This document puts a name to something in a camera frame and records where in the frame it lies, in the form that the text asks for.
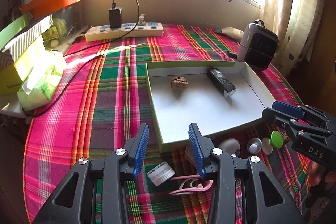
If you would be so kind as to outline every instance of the heart pattern curtain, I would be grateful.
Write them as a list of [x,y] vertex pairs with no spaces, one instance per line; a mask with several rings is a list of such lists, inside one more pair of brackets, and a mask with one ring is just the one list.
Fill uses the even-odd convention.
[[279,48],[272,63],[287,76],[304,58],[310,60],[324,0],[266,0],[265,26],[277,34]]

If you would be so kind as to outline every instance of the white plug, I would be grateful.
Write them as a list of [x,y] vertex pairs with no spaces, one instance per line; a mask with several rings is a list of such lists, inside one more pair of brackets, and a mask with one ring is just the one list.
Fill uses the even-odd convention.
[[138,21],[138,26],[144,26],[146,25],[146,22],[145,22],[145,16],[144,15],[141,15],[139,17],[139,21]]

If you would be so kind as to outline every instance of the black charger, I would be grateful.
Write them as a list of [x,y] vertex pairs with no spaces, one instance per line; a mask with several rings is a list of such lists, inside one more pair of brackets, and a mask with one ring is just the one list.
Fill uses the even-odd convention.
[[123,15],[121,11],[121,7],[116,7],[116,3],[112,3],[112,8],[109,9],[109,20],[110,20],[110,28],[121,28],[121,24],[123,23]]

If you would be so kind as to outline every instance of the green knob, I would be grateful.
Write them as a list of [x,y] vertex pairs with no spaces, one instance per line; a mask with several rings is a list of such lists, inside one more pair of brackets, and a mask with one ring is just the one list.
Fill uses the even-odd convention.
[[278,131],[274,130],[272,132],[271,138],[269,139],[269,144],[275,148],[281,148],[283,146],[284,142],[282,140],[281,134]]

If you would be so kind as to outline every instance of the green plastic bag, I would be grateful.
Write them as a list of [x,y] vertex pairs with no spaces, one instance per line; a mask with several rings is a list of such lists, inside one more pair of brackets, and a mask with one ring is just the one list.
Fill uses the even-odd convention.
[[61,53],[46,51],[17,92],[21,107],[28,111],[48,104],[66,66],[67,63]]

